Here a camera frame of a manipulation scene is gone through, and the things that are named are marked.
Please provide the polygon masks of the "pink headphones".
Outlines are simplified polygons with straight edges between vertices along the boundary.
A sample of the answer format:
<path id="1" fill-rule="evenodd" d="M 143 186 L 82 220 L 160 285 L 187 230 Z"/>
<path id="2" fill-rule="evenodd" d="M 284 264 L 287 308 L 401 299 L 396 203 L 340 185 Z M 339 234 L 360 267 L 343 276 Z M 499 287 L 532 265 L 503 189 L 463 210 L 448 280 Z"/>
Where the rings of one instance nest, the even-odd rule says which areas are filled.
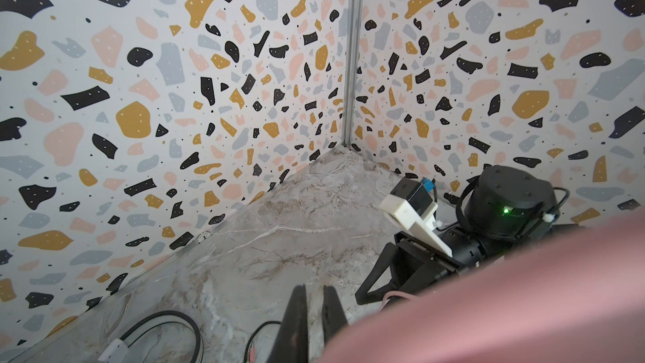
<path id="1" fill-rule="evenodd" d="M 342 330 L 323 362 L 641 362 L 644 216 L 563 236 Z"/>

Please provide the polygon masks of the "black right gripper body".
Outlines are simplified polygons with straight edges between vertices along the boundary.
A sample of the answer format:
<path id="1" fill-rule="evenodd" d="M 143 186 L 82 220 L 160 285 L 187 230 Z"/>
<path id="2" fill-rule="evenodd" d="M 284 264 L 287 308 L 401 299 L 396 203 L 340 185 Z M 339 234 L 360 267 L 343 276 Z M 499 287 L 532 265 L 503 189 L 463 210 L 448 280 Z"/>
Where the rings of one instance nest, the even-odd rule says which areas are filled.
<path id="1" fill-rule="evenodd" d="M 426 245 L 406 231 L 394 235 L 392 283 L 401 292 L 423 292 L 469 269 L 443 252 Z"/>

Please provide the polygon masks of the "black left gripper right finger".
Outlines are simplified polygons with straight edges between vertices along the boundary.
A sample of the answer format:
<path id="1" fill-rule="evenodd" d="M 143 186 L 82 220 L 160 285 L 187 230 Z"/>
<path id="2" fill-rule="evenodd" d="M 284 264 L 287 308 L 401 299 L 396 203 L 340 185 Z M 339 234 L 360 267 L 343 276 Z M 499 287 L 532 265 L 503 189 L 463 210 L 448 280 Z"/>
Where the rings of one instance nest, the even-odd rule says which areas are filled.
<path id="1" fill-rule="evenodd" d="M 327 345 L 349 323 L 335 287 L 324 286 L 322 302 L 322 332 L 324 333 L 324 344 Z"/>

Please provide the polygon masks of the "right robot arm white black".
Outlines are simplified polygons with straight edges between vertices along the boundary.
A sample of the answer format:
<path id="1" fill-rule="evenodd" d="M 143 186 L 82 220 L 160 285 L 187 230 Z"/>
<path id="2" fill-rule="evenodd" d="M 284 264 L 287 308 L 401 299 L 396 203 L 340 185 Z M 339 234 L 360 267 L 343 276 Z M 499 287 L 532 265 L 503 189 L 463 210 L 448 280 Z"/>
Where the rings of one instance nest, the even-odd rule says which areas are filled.
<path id="1" fill-rule="evenodd" d="M 379 208 L 400 231 L 355 294 L 357 304 L 417 295 L 505 255 L 581 229 L 559 223 L 570 192 L 510 167 L 491 166 L 455 199 L 455 222 L 438 217 L 434 181 L 403 178 Z"/>

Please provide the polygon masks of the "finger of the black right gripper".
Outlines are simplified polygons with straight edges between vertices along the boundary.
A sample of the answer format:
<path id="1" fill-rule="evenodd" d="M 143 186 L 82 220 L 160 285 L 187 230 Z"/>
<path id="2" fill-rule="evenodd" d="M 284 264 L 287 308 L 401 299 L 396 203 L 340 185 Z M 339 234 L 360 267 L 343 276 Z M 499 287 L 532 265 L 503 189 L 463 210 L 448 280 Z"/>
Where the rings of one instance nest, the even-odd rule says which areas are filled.
<path id="1" fill-rule="evenodd" d="M 396 266 L 400 260 L 399 256 L 400 247 L 398 245 L 393 243 L 385 245 L 371 272 L 355 293 L 355 299 L 358 305 L 363 306 L 380 303 L 385 299 L 388 292 L 399 291 L 401 289 L 401 281 Z M 389 282 L 381 287 L 375 288 L 376 283 L 386 272 L 391 274 Z"/>

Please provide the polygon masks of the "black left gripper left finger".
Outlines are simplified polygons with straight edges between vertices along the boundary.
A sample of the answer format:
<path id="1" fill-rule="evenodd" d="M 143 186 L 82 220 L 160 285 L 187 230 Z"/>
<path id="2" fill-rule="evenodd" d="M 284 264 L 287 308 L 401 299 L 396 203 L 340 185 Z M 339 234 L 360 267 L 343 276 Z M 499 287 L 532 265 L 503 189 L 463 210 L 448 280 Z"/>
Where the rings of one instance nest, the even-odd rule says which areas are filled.
<path id="1" fill-rule="evenodd" d="M 295 286 L 267 359 L 268 363 L 308 363 L 307 313 L 306 287 Z"/>

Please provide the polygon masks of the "white black headphones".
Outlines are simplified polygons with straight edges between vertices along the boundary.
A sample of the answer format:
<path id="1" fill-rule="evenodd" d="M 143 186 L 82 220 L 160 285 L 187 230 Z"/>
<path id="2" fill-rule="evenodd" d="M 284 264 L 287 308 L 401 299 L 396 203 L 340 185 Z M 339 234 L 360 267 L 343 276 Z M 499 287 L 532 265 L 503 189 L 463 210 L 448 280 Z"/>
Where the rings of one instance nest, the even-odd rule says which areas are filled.
<path id="1" fill-rule="evenodd" d="M 97 359 L 98 363 L 123 363 L 129 346 L 122 339 L 113 340 Z"/>

